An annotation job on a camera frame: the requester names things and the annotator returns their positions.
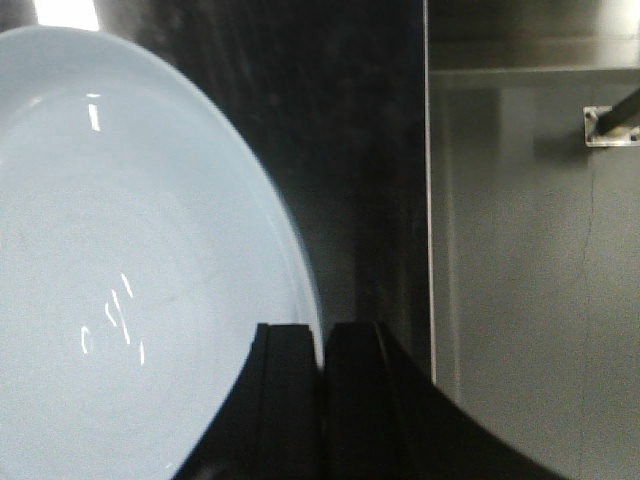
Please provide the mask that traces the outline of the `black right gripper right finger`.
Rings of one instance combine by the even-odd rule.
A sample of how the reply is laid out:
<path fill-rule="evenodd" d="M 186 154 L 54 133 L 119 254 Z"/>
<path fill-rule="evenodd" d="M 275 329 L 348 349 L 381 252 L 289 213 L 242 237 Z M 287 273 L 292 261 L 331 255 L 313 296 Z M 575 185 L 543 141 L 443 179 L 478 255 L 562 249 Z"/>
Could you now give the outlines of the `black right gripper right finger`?
<path fill-rule="evenodd" d="M 441 393 L 378 323 L 340 323 L 325 347 L 331 479 L 556 479 Z"/>

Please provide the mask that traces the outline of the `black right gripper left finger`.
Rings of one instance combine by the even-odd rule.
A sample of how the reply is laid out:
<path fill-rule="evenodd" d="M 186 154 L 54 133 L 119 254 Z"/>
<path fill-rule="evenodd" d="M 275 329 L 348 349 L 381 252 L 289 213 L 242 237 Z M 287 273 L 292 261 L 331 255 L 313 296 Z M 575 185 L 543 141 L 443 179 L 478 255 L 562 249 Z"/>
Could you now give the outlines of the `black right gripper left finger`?
<path fill-rule="evenodd" d="M 241 373 L 176 479 L 319 479 L 320 378 L 307 325 L 257 326 Z"/>

